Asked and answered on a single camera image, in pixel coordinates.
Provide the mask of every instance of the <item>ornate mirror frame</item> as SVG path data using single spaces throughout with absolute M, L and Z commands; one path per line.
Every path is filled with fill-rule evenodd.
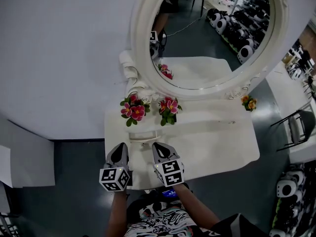
M 230 75 L 211 82 L 208 88 L 183 89 L 165 81 L 157 73 L 150 56 L 149 34 L 162 1 L 137 0 L 134 5 L 130 28 L 131 50 L 124 51 L 119 57 L 128 78 L 126 97 L 138 93 L 140 98 L 148 102 L 159 95 L 182 100 L 240 97 L 247 93 L 251 80 L 260 77 L 260 73 L 267 70 L 269 61 L 282 45 L 288 27 L 288 0 L 269 0 L 269 27 L 264 40 L 251 58 Z

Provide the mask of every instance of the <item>artificial flower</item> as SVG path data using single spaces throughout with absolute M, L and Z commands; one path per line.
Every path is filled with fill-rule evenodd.
M 172 80 L 172 74 L 167 73 L 167 71 L 162 71 L 162 74 Z
M 133 111 L 132 118 L 136 121 L 141 121 L 145 115 L 145 107 L 143 105 L 133 106 L 131 110 Z
M 165 76 L 172 80 L 172 74 L 166 74 Z
M 178 103 L 176 100 L 173 100 L 173 102 L 171 102 L 170 100 L 167 102 L 167 107 L 170 109 L 170 112 L 173 114 L 176 114 L 178 112 Z
M 122 114 L 125 114 L 126 116 L 131 116 L 132 115 L 132 110 L 131 110 L 131 108 L 130 108 L 130 106 L 129 106 L 129 104 L 128 103 L 125 103 L 124 104 L 124 109 L 122 109 L 121 111 L 120 111 L 120 113 L 122 113 Z
M 256 104 L 253 100 L 251 100 L 248 104 L 249 109 L 254 109 L 256 107 Z
M 168 66 L 166 64 L 162 64 L 161 69 L 162 70 L 168 70 Z
M 130 102 L 131 103 L 134 103 L 136 100 L 137 100 L 137 96 L 134 94 L 134 95 L 130 95 Z
M 244 103 L 244 102 L 247 102 L 249 100 L 249 96 L 248 95 L 245 95 L 241 98 L 241 102 Z
M 160 108 L 159 112 L 160 112 L 160 113 L 163 113 L 164 110 L 166 109 L 167 105 L 165 104 L 164 101 L 161 101 L 161 102 L 160 102 L 160 107 L 161 107 L 161 108 Z

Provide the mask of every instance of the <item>orange flower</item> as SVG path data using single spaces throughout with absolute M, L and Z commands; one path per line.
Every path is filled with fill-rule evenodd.
M 244 102 L 247 102 L 249 100 L 249 96 L 248 95 L 245 95 L 241 98 L 241 102 L 244 103 Z
M 253 100 L 251 100 L 248 104 L 249 109 L 254 109 L 256 107 L 256 104 Z

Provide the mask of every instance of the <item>electric cable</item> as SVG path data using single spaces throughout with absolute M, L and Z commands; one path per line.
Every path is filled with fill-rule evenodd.
M 193 23 L 195 23 L 197 20 L 201 19 L 207 12 L 208 12 L 208 10 L 207 10 L 205 13 L 203 13 L 203 15 L 202 15 L 200 18 L 198 18 L 198 19 L 196 19 L 195 21 L 193 21 L 192 23 L 188 24 L 185 28 L 183 28 L 183 29 L 181 29 L 181 30 L 179 30 L 179 31 L 177 31 L 177 32 L 175 32 L 175 33 L 173 33 L 173 34 L 166 35 L 166 36 L 167 36 L 167 37 L 170 37 L 170 36 L 172 36 L 172 35 L 175 35 L 175 34 L 181 32 L 181 31 L 183 31 L 184 29 L 187 29 L 190 25 L 192 25 Z

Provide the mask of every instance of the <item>person's arm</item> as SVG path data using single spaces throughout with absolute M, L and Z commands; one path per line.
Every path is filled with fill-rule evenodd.
M 185 185 L 178 184 L 173 186 L 173 189 L 190 217 L 199 227 L 210 230 L 220 221 Z
M 126 190 L 115 192 L 106 237 L 123 237 L 126 233 Z

